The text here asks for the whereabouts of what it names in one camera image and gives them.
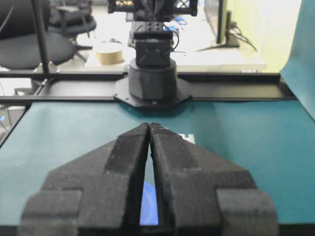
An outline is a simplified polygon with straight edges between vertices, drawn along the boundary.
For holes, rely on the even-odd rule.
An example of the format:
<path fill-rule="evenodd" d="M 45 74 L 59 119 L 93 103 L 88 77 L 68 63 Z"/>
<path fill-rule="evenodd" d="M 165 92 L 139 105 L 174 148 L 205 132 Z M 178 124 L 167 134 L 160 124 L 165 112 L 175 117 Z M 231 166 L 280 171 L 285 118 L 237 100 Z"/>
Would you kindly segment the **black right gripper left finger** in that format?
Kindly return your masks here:
<path fill-rule="evenodd" d="M 139 126 L 47 175 L 24 208 L 21 236 L 119 236 L 139 226 L 149 125 Z"/>

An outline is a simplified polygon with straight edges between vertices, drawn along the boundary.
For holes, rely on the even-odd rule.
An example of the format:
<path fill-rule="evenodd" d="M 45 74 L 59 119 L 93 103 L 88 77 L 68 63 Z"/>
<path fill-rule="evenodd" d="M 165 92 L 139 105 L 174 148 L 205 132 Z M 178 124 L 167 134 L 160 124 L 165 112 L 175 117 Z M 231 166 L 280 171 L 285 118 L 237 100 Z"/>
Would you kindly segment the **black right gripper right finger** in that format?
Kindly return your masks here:
<path fill-rule="evenodd" d="M 159 222 L 175 236 L 276 236 L 269 194 L 237 164 L 150 125 Z"/>

